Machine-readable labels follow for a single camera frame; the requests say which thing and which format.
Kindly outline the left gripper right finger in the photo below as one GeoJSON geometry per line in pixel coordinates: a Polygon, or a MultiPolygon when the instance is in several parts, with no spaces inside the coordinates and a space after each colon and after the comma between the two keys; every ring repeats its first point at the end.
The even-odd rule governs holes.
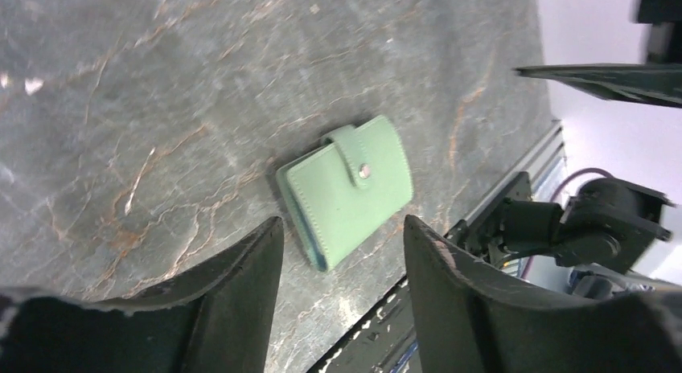
{"type": "Polygon", "coordinates": [[[605,301],[509,276],[414,215],[404,252],[425,372],[678,372],[681,292],[605,301]]]}

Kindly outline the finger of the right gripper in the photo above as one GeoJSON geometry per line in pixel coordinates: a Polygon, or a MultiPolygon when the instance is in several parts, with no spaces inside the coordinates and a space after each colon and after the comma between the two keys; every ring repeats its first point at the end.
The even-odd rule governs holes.
{"type": "Polygon", "coordinates": [[[517,68],[519,76],[554,80],[602,100],[681,107],[680,64],[582,64],[517,68]]]}

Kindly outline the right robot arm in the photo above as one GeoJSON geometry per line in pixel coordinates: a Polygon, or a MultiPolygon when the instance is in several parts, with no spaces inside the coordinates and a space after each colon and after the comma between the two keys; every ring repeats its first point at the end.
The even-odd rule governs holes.
{"type": "MultiPolygon", "coordinates": [[[[681,106],[681,64],[582,64],[517,68],[519,76],[555,80],[603,100],[681,106]]],[[[557,266],[600,264],[626,273],[656,240],[673,234],[661,224],[675,204],[662,192],[603,175],[584,184],[565,206],[537,202],[515,191],[519,173],[472,221],[447,236],[496,268],[530,256],[551,256],[557,266]]]]}

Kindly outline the green card holder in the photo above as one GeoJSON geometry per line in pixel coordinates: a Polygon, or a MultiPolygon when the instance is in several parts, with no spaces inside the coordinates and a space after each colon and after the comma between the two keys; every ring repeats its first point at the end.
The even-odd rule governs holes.
{"type": "Polygon", "coordinates": [[[328,272],[413,198],[399,133],[385,116],[326,133],[276,181],[310,263],[328,272]]]}

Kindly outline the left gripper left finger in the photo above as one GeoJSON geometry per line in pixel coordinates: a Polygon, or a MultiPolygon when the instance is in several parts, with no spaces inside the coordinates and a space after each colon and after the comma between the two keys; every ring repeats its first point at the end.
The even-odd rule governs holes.
{"type": "Polygon", "coordinates": [[[4,372],[262,372],[283,262],[273,216],[230,248],[129,298],[1,289],[4,372]]]}

